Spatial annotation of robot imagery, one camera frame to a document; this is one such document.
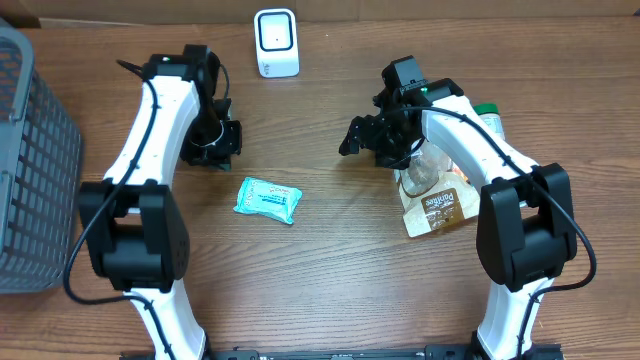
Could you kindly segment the light blue wipes pack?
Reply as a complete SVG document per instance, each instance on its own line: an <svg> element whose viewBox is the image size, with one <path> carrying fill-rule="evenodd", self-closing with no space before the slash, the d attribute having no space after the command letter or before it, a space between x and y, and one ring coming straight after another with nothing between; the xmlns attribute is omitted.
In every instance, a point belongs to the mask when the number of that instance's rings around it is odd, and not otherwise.
<svg viewBox="0 0 640 360"><path fill-rule="evenodd" d="M239 189L234 211L262 215L293 225L294 212L302 196L302 191L297 188L247 177Z"/></svg>

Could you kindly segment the beige brown snack bag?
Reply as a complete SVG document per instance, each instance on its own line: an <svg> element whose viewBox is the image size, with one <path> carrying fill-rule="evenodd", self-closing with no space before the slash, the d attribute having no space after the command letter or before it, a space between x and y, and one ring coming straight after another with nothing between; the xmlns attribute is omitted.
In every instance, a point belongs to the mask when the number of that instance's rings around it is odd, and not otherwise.
<svg viewBox="0 0 640 360"><path fill-rule="evenodd" d="M439 147L425 141L409 167L395 170L407 234L414 238L475 218L479 195L459 167Z"/></svg>

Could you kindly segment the green lid seasoning jar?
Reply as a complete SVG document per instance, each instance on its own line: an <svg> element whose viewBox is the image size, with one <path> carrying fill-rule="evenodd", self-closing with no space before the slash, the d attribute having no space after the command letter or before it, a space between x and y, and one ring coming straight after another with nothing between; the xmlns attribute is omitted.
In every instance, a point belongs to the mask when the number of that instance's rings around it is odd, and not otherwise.
<svg viewBox="0 0 640 360"><path fill-rule="evenodd" d="M501 139L505 139L500 113L496 104L477 104L473 106L473 109L494 133L496 133Z"/></svg>

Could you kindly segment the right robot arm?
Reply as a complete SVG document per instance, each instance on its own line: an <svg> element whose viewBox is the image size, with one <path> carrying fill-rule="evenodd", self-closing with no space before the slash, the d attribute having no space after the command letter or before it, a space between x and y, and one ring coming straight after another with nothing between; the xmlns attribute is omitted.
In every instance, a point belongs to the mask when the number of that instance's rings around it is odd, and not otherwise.
<svg viewBox="0 0 640 360"><path fill-rule="evenodd" d="M451 79L428 82L411 56L382 72L378 115L352 120L339 152L374 152L379 167L405 170L425 142L444 151L480 197L476 250L492 281L468 359L559 359L558 345L536 345L530 332L541 296L577 251L570 181L558 164L539 166L479 117Z"/></svg>

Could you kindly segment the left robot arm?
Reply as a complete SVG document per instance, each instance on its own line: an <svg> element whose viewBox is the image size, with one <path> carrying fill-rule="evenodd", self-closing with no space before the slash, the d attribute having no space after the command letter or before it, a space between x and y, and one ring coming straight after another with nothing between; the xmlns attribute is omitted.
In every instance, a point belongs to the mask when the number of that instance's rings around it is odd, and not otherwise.
<svg viewBox="0 0 640 360"><path fill-rule="evenodd" d="M172 185L180 161L228 171L241 152L232 101L215 96L228 72L209 47L194 44L178 55L153 54L142 66L121 65L141 79L141 102L102 181L80 187L76 245L88 248L94 272L116 292L97 304L136 308L154 345L150 358L212 359L184 284L190 238Z"/></svg>

